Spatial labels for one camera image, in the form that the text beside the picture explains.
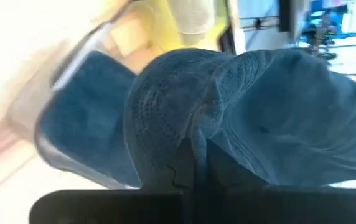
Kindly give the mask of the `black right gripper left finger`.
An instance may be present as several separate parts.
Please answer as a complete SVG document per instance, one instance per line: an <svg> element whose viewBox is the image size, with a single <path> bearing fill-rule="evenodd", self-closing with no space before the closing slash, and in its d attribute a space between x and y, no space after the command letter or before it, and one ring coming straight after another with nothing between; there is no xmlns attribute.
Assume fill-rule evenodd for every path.
<svg viewBox="0 0 356 224"><path fill-rule="evenodd" d="M193 187L195 161L190 139L184 139L166 166L141 187L142 190L187 190Z"/></svg>

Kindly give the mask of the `yellow plastic bin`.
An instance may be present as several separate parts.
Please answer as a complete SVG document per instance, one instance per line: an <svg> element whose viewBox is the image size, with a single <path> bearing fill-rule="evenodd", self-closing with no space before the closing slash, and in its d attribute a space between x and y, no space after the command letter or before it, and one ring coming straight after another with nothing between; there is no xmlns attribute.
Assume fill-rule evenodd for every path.
<svg viewBox="0 0 356 224"><path fill-rule="evenodd" d="M222 51L219 42L230 25L226 0L215 0L215 23L205 38L185 45L167 0L125 0L127 8L109 32L110 50L124 61L144 62L165 52L195 47Z"/></svg>

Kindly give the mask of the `blue denim hat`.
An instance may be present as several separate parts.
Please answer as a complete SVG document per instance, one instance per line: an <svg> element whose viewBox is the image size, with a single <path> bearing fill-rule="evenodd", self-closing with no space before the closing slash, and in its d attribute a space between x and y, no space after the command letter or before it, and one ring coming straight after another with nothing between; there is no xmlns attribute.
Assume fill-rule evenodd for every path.
<svg viewBox="0 0 356 224"><path fill-rule="evenodd" d="M142 182L184 139L201 171L211 140L271 184L356 180L356 81L300 50L173 50L136 77L123 134Z"/></svg>

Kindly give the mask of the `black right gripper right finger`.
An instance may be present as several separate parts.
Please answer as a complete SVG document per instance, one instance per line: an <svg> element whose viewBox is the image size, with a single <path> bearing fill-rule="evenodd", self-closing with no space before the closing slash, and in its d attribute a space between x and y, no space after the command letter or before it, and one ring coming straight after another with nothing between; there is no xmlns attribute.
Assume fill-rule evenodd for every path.
<svg viewBox="0 0 356 224"><path fill-rule="evenodd" d="M225 190L255 190L269 186L267 181L239 164L229 153L209 139L207 165L210 178Z"/></svg>

